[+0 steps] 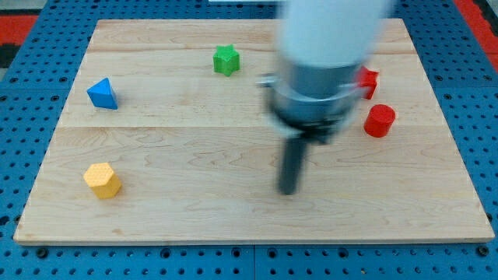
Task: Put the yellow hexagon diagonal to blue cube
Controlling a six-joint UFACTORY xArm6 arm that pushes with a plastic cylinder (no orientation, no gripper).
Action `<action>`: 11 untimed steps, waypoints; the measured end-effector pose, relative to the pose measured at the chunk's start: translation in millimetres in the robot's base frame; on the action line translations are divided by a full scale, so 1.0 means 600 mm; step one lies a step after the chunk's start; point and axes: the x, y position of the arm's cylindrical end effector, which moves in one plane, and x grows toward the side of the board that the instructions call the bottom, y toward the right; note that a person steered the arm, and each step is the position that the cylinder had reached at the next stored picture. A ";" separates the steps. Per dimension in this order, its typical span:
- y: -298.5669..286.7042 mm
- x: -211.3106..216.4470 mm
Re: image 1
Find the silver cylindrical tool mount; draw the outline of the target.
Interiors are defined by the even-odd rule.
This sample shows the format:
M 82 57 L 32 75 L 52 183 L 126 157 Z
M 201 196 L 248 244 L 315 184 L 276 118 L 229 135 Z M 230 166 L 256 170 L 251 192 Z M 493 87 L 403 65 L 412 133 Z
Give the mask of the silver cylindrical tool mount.
M 263 75 L 265 106 L 275 130 L 287 139 L 328 143 L 351 125 L 364 90 L 357 86 L 361 64 L 318 67 L 276 57 L 274 72 Z

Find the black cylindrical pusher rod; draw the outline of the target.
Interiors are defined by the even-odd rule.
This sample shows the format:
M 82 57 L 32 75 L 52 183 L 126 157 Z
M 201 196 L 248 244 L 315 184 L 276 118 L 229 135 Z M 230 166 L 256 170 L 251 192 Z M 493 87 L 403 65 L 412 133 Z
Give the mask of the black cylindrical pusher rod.
M 302 135 L 284 141 L 278 179 L 281 194 L 292 195 L 297 192 L 307 145 L 308 141 Z

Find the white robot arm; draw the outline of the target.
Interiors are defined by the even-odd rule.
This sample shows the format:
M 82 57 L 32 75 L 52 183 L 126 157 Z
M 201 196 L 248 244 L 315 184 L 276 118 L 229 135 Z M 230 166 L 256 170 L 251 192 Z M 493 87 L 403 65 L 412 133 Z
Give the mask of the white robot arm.
M 258 83 L 285 141 L 277 188 L 298 190 L 308 145 L 350 125 L 365 93 L 357 76 L 393 6 L 391 0 L 285 1 L 275 34 L 275 70 Z

